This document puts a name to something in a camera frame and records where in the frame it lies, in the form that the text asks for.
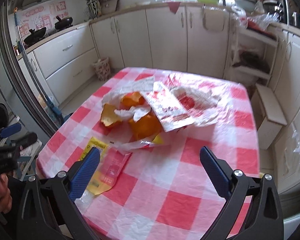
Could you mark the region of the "person's left hand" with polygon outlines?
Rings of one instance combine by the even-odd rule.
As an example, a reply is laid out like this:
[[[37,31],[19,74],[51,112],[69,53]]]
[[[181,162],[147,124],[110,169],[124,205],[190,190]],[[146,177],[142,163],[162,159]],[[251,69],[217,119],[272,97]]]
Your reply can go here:
[[[8,213],[12,207],[12,197],[8,188],[8,177],[5,173],[0,175],[0,212]]]

